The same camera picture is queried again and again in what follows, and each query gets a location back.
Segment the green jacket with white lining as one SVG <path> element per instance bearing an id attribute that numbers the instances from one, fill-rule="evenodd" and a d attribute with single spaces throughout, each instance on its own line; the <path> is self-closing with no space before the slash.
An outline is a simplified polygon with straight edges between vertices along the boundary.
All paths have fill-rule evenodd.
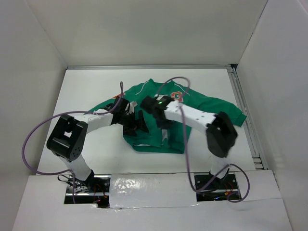
<path id="1" fill-rule="evenodd" d="M 140 107 L 142 100 L 146 96 L 154 96 L 157 92 L 167 95 L 174 100 L 179 100 L 181 103 L 200 111 L 215 114 L 225 112 L 231 122 L 238 127 L 241 127 L 246 120 L 246 115 L 234 104 L 219 98 L 203 95 L 192 89 L 187 90 L 186 87 L 175 81 L 163 84 L 149 79 L 125 91 L 124 98 L 129 102 L 136 101 L 138 105 L 135 109 L 142 110 Z M 145 122 L 149 121 L 151 123 L 153 117 L 144 110 L 142 111 Z M 149 129 L 148 134 L 143 131 L 137 131 L 137 137 L 123 136 L 124 140 L 135 151 L 144 153 L 184 153 L 181 123 L 175 122 L 175 126 L 170 130 L 150 130 L 149 125 L 147 127 Z"/>

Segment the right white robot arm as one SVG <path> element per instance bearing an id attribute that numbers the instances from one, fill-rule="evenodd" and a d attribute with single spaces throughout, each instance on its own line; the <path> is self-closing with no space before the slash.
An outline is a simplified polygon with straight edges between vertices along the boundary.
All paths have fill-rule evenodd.
<path id="1" fill-rule="evenodd" d="M 200 111 L 168 96 L 156 98 L 147 96 L 141 102 L 141 108 L 153 116 L 159 128 L 169 128 L 173 122 L 182 124 L 188 173 L 190 173 L 190 161 L 186 128 L 191 127 L 205 135 L 208 150 L 212 154 L 210 183 L 216 189 L 226 184 L 226 175 L 230 169 L 227 157 L 235 145 L 238 133 L 225 112 L 214 114 Z"/>

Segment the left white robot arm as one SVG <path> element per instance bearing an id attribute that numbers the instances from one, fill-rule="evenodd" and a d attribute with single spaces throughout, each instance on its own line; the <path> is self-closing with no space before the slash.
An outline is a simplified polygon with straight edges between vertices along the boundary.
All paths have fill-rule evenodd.
<path id="1" fill-rule="evenodd" d="M 149 129 L 143 112 L 135 109 L 136 106 L 136 102 L 116 97 L 113 103 L 100 107 L 92 114 L 60 116 L 47 140 L 47 148 L 73 171 L 77 185 L 82 191 L 90 192 L 97 183 L 93 170 L 82 156 L 86 135 L 113 124 L 122 125 L 124 135 L 137 137 L 137 131 L 148 134 Z"/>

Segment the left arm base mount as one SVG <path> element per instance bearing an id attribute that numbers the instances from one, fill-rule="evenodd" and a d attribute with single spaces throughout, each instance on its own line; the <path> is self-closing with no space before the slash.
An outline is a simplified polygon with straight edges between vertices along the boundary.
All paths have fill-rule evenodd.
<path id="1" fill-rule="evenodd" d="M 74 189 L 72 176 L 58 175 L 57 179 L 66 184 L 64 204 L 96 204 L 101 208 L 109 206 L 111 175 L 94 175 L 90 186 L 75 180 Z"/>

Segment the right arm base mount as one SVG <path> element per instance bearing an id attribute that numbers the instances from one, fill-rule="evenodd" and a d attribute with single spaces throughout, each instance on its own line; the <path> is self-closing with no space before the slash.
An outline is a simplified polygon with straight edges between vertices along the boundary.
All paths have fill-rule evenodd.
<path id="1" fill-rule="evenodd" d="M 196 193 L 197 202 L 205 201 L 226 201 L 230 195 L 230 200 L 240 200 L 235 174 L 228 174 L 224 179 L 214 179 L 205 190 Z"/>

